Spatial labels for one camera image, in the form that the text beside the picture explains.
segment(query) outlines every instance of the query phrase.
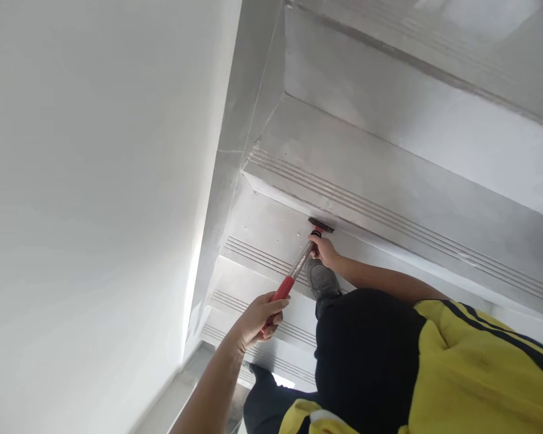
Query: hand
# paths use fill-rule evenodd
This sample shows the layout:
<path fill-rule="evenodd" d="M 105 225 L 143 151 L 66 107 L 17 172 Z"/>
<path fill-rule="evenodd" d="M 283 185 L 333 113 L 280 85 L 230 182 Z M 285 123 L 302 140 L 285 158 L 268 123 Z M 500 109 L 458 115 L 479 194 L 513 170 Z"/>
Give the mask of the hand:
<path fill-rule="evenodd" d="M 290 303 L 289 300 L 272 301 L 274 292 L 260 295 L 246 309 L 246 311 L 235 322 L 228 336 L 237 341 L 240 350 L 245 351 L 258 341 L 269 341 L 278 325 L 284 320 L 282 310 Z M 274 315 L 271 325 L 261 331 L 268 318 Z"/>
<path fill-rule="evenodd" d="M 340 255 L 336 252 L 332 242 L 328 238 L 320 238 L 316 235 L 308 235 L 308 239 L 317 245 L 317 249 L 310 252 L 311 257 L 321 260 L 326 267 L 333 269 Z"/>

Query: red hammer handle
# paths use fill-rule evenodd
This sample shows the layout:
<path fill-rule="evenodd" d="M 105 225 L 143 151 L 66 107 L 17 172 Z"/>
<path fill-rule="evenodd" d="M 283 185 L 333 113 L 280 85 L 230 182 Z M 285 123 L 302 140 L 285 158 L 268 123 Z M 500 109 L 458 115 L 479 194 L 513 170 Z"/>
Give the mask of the red hammer handle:
<path fill-rule="evenodd" d="M 287 298 L 288 294 L 290 293 L 291 287 L 294 286 L 295 282 L 296 281 L 292 276 L 286 276 L 271 300 L 276 301 Z"/>
<path fill-rule="evenodd" d="M 276 300 L 283 300 L 284 298 L 287 298 L 288 294 L 290 293 L 290 289 L 291 289 L 292 286 L 294 286 L 295 282 L 296 281 L 294 280 L 294 278 L 292 276 L 286 276 L 284 278 L 284 281 L 282 282 L 282 284 L 279 286 L 278 290 L 276 291 L 276 293 L 271 298 L 271 300 L 276 301 Z M 277 315 L 277 313 L 275 315 L 270 316 L 267 319 L 266 324 L 261 329 L 262 333 L 265 333 L 265 330 L 267 329 L 267 326 L 270 326 L 270 325 L 273 324 L 273 317 L 276 316 L 276 315 Z"/>

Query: white wall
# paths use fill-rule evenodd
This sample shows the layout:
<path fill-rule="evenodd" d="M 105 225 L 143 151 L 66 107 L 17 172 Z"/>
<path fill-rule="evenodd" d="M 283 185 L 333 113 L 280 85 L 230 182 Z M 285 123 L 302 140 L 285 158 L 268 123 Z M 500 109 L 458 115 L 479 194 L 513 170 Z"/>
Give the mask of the white wall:
<path fill-rule="evenodd" d="M 195 390 L 215 348 L 203 342 L 131 434 L 167 434 Z"/>
<path fill-rule="evenodd" d="M 180 365 L 240 5 L 0 2 L 0 434 L 123 434 Z"/>

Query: yellow shirt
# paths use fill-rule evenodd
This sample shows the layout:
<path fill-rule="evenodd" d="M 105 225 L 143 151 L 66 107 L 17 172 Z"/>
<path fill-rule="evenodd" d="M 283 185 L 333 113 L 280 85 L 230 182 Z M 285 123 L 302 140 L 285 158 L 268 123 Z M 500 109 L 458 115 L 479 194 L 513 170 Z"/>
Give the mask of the yellow shirt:
<path fill-rule="evenodd" d="M 399 434 L 543 434 L 543 345 L 454 301 L 414 307 L 427 319 L 419 371 Z M 297 400 L 280 434 L 295 434 L 320 406 Z M 337 417 L 311 418 L 310 434 L 354 434 Z"/>

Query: gray sneaker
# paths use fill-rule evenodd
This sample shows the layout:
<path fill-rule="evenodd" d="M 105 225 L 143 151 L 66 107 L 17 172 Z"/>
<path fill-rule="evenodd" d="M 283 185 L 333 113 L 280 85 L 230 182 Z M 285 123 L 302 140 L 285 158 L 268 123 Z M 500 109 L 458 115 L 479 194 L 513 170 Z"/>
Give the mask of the gray sneaker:
<path fill-rule="evenodd" d="M 335 298 L 342 295 L 336 274 L 325 267 L 321 260 L 312 259 L 311 257 L 308 259 L 306 276 L 308 277 L 308 284 L 316 300 L 320 298 Z"/>

